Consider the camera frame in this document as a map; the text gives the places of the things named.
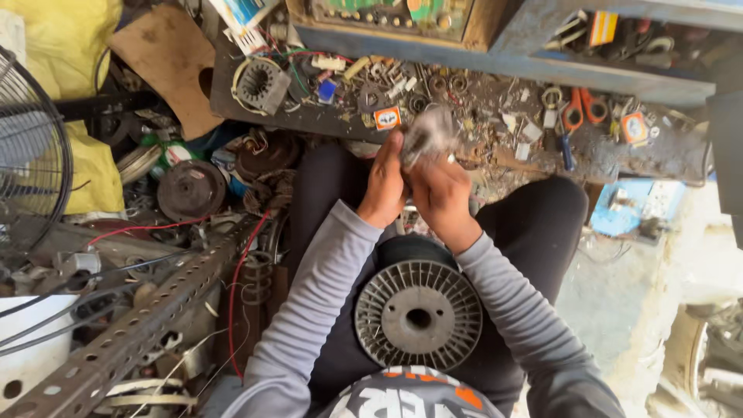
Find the cluttered workbench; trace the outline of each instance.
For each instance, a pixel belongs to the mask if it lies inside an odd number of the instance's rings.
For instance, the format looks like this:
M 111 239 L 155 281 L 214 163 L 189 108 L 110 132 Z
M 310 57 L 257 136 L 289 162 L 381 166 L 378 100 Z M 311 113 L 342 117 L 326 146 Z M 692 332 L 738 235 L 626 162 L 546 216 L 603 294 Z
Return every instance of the cluttered workbench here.
M 384 57 L 362 57 L 365 65 L 353 65 L 356 57 L 285 51 L 279 52 L 273 42 L 271 52 L 262 54 L 291 77 L 286 98 L 269 115 L 234 98 L 233 87 L 240 82 L 235 74 L 245 68 L 244 55 L 220 36 L 212 111 L 227 119 L 380 144 L 386 133 L 378 129 L 374 112 L 384 109 L 389 116 L 387 111 L 396 109 L 395 122 L 405 124 L 430 103 L 438 103 L 453 112 L 462 143 L 456 156 L 465 167 L 497 164 L 594 183 L 611 183 L 620 173 L 689 182 L 704 178 L 706 124 L 665 106 L 598 91 L 585 90 L 587 96 L 578 97 L 578 89 L 567 86 L 440 65 Z M 314 57 L 342 63 L 343 69 L 317 68 Z M 346 77 L 350 68 L 358 72 Z M 329 86 L 329 96 L 318 97 L 318 91 L 323 94 Z M 603 103 L 603 111 L 596 102 Z M 566 129 L 563 116 L 576 104 L 583 121 Z M 603 112 L 603 118 L 593 110 Z M 630 132 L 635 130 L 629 139 L 625 123 Z

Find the blue screwdriver handle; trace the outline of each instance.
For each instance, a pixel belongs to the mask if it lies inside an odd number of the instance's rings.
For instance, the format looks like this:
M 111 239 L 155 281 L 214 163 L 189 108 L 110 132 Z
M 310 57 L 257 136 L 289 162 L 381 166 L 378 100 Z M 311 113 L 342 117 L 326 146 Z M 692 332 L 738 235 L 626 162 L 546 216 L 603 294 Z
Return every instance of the blue screwdriver handle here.
M 570 152 L 570 136 L 568 134 L 561 136 L 559 143 L 562 147 L 562 161 L 565 163 L 565 171 L 575 170 L 575 165 L 573 165 L 573 154 Z

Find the yellow plastic bag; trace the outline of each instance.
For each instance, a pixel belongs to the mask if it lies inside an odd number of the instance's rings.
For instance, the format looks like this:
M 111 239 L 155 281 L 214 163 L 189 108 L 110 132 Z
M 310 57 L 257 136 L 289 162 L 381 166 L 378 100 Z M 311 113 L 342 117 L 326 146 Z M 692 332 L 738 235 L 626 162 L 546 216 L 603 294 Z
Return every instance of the yellow plastic bag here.
M 24 20 L 26 68 L 52 99 L 95 95 L 95 67 L 121 16 L 120 0 L 0 0 Z M 108 57 L 99 80 L 108 73 Z M 65 214 L 124 210 L 121 180 L 111 148 L 88 136 L 82 121 L 65 124 L 74 157 Z

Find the hand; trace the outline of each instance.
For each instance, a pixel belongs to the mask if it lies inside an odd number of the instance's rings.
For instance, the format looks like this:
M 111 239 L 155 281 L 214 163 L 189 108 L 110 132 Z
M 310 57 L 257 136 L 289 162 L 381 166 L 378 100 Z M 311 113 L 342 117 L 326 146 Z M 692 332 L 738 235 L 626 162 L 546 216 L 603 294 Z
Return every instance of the hand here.
M 424 221 L 452 250 L 467 250 L 482 235 L 482 228 L 470 215 L 472 181 L 457 162 L 445 156 L 419 161 L 410 170 L 413 202 Z
M 386 228 L 393 223 L 405 206 L 407 195 L 403 192 L 399 158 L 402 147 L 403 134 L 395 130 L 377 152 L 366 195 L 356 210 L 361 219 L 376 228 Z

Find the black pants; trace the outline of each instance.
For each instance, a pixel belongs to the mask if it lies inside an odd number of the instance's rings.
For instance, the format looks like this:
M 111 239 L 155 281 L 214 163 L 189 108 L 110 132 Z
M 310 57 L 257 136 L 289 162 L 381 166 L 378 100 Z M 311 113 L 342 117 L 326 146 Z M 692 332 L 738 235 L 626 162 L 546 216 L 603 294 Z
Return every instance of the black pants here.
M 367 166 L 339 146 L 316 149 L 302 162 L 290 214 L 290 279 L 335 202 L 342 199 L 352 207 L 361 203 L 368 176 Z M 587 210 L 588 199 L 579 186 L 563 177 L 551 177 L 483 207 L 476 218 L 503 255 L 554 304 Z M 377 272 L 375 259 L 376 251 L 367 259 L 315 361 L 309 384 L 314 401 L 328 402 L 346 386 L 381 369 L 364 353 L 353 323 L 356 296 Z M 448 374 L 482 392 L 506 417 L 525 378 L 495 325 L 487 320 L 473 353 Z

